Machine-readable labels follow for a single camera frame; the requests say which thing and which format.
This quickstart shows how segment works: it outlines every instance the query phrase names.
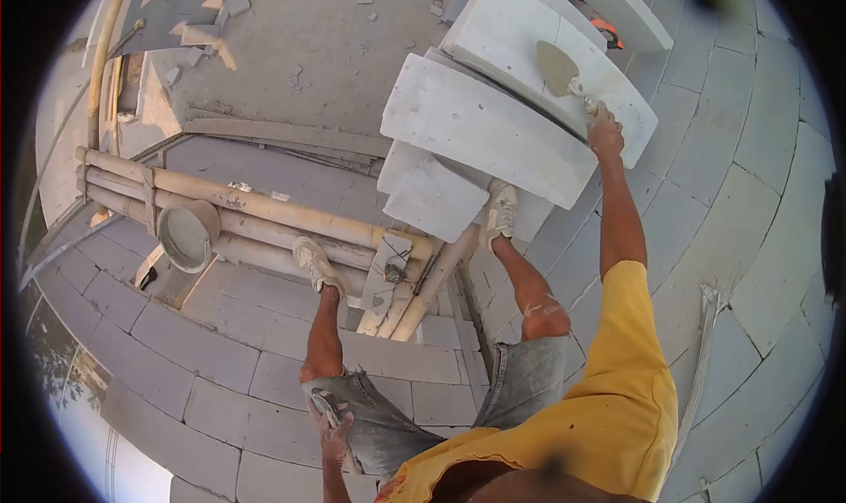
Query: white sneaker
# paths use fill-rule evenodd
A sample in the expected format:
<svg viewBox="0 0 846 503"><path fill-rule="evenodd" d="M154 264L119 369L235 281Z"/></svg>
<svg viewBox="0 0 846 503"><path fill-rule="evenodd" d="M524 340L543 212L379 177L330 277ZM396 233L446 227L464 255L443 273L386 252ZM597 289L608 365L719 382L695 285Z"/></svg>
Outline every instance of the white sneaker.
<svg viewBox="0 0 846 503"><path fill-rule="evenodd" d="M307 236L301 236L293 241L293 258L297 259L297 264L301 268L308 271L312 288L317 293L320 293L323 285L329 285L338 288L341 297L347 295L347 288L349 287L347 278L329 264L326 253L317 242Z"/></svg>
<svg viewBox="0 0 846 503"><path fill-rule="evenodd" d="M491 193L487 206L487 226L479 234L479 243L493 253L493 239L500 235L507 238L514 236L517 189L507 181L495 178L487 190Z"/></svg>

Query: bamboo pole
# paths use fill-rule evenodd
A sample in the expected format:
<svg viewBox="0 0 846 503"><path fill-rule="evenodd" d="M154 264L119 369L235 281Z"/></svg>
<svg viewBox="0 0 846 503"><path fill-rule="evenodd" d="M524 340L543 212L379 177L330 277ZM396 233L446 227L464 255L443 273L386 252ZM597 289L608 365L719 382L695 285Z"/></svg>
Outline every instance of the bamboo pole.
<svg viewBox="0 0 846 503"><path fill-rule="evenodd" d="M82 175L80 169L77 168L77 176ZM86 169L85 174L90 189L102 189L125 197L131 197L138 201L144 201L143 186L137 181L128 180L95 167ZM100 191L97 192L98 196L108 196L108 194L101 194ZM183 197L173 192L163 191L162 189L156 189L154 200L156 206L160 208L192 201L191 198ZM270 222L269 220L259 219L248 214L232 211L231 209L219 208L217 212L220 214L222 231L241 235L255 241L265 242L273 246L284 247L289 250L293 248L293 241L298 237L308 236L323 247L327 257L333 263L366 270L370 268L373 257L375 256L375 251L362 246L355 246L323 235L317 235L287 225Z"/></svg>
<svg viewBox="0 0 846 503"><path fill-rule="evenodd" d="M441 283L455 270L455 265L459 263L464 252L468 248L474 247L479 241L480 229L479 224L471 224L461 233L459 240L443 246L426 282L420 287L419 295L411 300L403 318L399 320L397 328L391 334L391 339L408 341L415 333L417 325L431 305L432 299L438 295L438 288L440 288Z"/></svg>
<svg viewBox="0 0 846 503"><path fill-rule="evenodd" d="M111 131L112 155L120 156L119 124L118 124L118 97L120 97L120 80L123 75L123 56L119 55L112 62L111 70L111 103L109 105L109 125Z"/></svg>
<svg viewBox="0 0 846 503"><path fill-rule="evenodd" d="M94 52L94 60L91 63L91 84L88 88L88 147L100 149L100 91L103 86L103 71L106 68L106 55L108 44L111 42L111 31L115 22L118 21L118 14L123 0L111 0L108 11L103 17L103 25L100 28L100 37L97 39L97 49ZM106 208L101 205L95 206L96 213L91 219L91 224L96 224L108 217Z"/></svg>
<svg viewBox="0 0 846 503"><path fill-rule="evenodd" d="M419 262L417 265L409 268L406 271L408 280L399 283L397 287L393 289L393 300L391 301L391 306L387 308L385 319L382 321L382 324L379 325L378 330L376 330L376 337L391 337L391 334L393 334L393 331L397 328L399 320L403 318L403 314L406 309L408 309L408 305L411 303L411 300L414 299L415 286L417 286L417 281L419 281L420 276L423 275L424 267L425 263Z"/></svg>
<svg viewBox="0 0 846 503"><path fill-rule="evenodd" d="M145 205L142 201L108 191L99 186L90 186L93 200L103 204L108 209L120 212L136 223L143 224ZM293 253L285 248L271 246L263 242L251 241L242 236L222 232L212 246L212 251L223 255L227 259L238 260L249 265L261 266L290 276L308 279L308 273L297 264ZM361 297L367 280L367 272L363 269L345 265L334 265L335 269L346 276L350 283L349 295Z"/></svg>
<svg viewBox="0 0 846 503"><path fill-rule="evenodd" d="M102 170L143 182L144 170L147 168L144 164L85 147L77 147L75 155L77 159ZM290 225L374 250L386 231L381 226L345 219L330 212L318 211L290 201L276 200L255 192L240 191L173 170L156 169L154 181L155 186L164 191L195 200L206 200L222 208L251 214L271 222ZM429 259L432 248L430 239L399 231L392 231L392 233L411 241L411 258Z"/></svg>

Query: mortar on trowel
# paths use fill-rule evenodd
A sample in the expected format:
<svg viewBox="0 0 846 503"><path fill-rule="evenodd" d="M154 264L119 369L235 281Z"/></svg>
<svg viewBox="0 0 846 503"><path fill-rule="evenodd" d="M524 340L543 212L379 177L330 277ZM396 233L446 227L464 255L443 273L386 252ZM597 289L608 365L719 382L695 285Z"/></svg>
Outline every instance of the mortar on trowel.
<svg viewBox="0 0 846 503"><path fill-rule="evenodd" d="M539 40L537 43L537 66L546 80L546 89L556 96L575 95L585 101L587 113L595 116L599 107L581 89L575 85L574 79L579 76L579 67L564 53L551 43Z"/></svg>
<svg viewBox="0 0 846 503"><path fill-rule="evenodd" d="M157 238L167 258L188 274L199 274L212 261L220 236L220 214L205 200L162 209Z"/></svg>

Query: wooden board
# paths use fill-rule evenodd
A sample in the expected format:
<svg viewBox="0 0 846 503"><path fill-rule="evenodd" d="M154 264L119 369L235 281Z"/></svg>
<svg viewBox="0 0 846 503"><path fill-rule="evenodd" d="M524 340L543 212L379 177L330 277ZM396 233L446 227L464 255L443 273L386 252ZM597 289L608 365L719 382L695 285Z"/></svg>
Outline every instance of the wooden board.
<svg viewBox="0 0 846 503"><path fill-rule="evenodd" d="M264 138L279 142L303 143L317 147L347 150L367 154L376 158L387 156L390 140L348 134L324 128L302 127L288 123L254 121L250 119L206 119L197 118L185 122L186 132L242 138Z"/></svg>

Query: bucket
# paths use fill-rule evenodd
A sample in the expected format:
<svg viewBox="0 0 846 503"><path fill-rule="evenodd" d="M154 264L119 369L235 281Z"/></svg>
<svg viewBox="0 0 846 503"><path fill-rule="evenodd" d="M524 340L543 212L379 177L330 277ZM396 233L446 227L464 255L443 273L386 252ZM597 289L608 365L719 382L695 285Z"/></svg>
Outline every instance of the bucket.
<svg viewBox="0 0 846 503"><path fill-rule="evenodd" d="M205 200L162 209L158 240L177 268L198 274L212 261L212 246L220 234L220 215Z"/></svg>

